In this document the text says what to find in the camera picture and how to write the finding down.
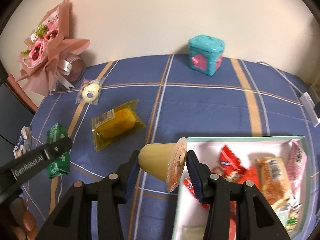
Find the left hand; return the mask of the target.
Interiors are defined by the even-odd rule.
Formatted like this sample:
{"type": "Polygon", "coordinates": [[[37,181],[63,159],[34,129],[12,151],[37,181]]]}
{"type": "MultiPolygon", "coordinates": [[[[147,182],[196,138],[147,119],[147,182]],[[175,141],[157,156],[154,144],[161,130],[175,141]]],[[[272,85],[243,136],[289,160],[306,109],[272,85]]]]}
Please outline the left hand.
{"type": "Polygon", "coordinates": [[[37,221],[28,210],[27,202],[22,197],[17,197],[9,206],[13,216],[10,227],[17,239],[34,240],[39,233],[37,221]]]}

